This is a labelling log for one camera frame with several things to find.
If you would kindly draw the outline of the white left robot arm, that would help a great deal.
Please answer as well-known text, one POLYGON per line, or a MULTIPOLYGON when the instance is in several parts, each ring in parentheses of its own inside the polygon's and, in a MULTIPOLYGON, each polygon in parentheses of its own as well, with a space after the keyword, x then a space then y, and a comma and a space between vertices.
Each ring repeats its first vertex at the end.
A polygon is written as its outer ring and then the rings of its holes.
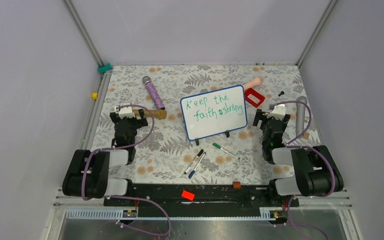
POLYGON ((135 192, 126 179, 111 179, 109 170, 116 165, 129 165, 136 154, 138 129, 148 126, 147 109, 135 109, 135 105, 117 106, 109 114, 114 124, 114 137, 110 147, 90 151, 77 149, 72 157, 62 183, 66 196, 83 199, 101 199, 116 195, 124 206, 132 204, 135 192))

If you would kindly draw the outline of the green whiteboard marker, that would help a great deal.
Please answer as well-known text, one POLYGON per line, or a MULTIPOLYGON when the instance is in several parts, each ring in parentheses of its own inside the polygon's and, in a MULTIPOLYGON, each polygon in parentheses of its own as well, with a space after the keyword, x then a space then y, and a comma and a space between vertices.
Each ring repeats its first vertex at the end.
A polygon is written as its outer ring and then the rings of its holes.
POLYGON ((224 148, 221 147, 219 144, 217 144, 217 143, 212 143, 212 145, 213 145, 215 148, 217 148, 217 149, 223 151, 224 153, 230 155, 231 157, 233 157, 233 158, 235 158, 235 159, 237 159, 237 160, 240 160, 240 158, 239 158, 238 156, 236 156, 236 155, 234 155, 233 153, 231 153, 230 151, 224 149, 224 148))

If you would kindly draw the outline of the blue framed whiteboard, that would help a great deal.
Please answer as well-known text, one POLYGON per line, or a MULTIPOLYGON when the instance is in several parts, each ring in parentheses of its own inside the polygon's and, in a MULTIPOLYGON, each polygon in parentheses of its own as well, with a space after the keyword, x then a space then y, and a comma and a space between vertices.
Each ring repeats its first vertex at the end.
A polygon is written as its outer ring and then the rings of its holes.
POLYGON ((225 134, 248 125, 242 85, 186 96, 179 104, 189 141, 225 134))

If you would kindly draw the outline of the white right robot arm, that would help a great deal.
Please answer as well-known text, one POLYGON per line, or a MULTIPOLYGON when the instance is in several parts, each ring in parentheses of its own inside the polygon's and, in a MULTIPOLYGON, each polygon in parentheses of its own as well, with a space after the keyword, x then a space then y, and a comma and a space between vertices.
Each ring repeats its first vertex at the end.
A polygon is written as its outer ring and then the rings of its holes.
POLYGON ((290 120, 289 114, 280 115, 257 109, 252 125, 262 131, 262 157, 271 165, 293 168, 293 176, 269 181, 267 201, 281 205, 287 196, 329 196, 344 188, 344 180, 325 145, 286 146, 283 134, 290 120))

